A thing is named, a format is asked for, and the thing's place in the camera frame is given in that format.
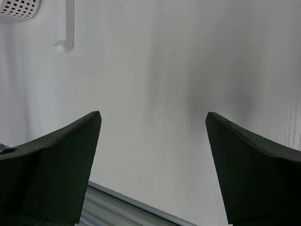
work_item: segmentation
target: white basket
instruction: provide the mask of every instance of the white basket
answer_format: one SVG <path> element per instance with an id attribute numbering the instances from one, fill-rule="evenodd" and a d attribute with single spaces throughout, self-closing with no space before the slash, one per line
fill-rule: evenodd
<path id="1" fill-rule="evenodd" d="M 0 22 L 13 22 L 32 18 L 40 0 L 0 0 L 0 3 Z"/>

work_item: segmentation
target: white wall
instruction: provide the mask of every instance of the white wall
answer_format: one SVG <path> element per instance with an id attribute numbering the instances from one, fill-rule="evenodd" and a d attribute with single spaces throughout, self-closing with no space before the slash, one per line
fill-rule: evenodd
<path id="1" fill-rule="evenodd" d="M 208 111 L 300 149 L 300 0 L 75 0 L 68 54 L 58 1 L 0 25 L 0 142 L 99 110 L 90 179 L 202 226 L 227 225 Z"/>

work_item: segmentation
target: textured white surface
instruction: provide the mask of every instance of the textured white surface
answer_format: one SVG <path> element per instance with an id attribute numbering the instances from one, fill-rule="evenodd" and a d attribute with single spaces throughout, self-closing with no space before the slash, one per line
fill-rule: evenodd
<path id="1" fill-rule="evenodd" d="M 300 150 L 300 0 L 76 0 L 68 54 L 58 1 L 0 25 L 0 142 L 100 110 L 90 179 L 202 226 L 227 225 L 208 111 Z"/>

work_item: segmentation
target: wall hook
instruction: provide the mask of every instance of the wall hook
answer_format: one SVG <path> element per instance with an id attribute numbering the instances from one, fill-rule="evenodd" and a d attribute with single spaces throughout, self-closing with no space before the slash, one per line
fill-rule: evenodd
<path id="1" fill-rule="evenodd" d="M 74 45 L 74 0 L 60 0 L 59 4 L 58 32 L 55 48 L 58 52 L 65 52 L 72 49 Z"/>

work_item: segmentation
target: white panel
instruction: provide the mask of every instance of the white panel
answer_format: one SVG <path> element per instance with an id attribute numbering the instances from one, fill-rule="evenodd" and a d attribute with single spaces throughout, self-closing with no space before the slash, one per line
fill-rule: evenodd
<path id="1" fill-rule="evenodd" d="M 208 111 L 300 148 L 300 0 L 59 0 L 0 25 L 0 142 L 21 144 L 100 110 L 90 180 L 202 226 L 227 225 Z"/>

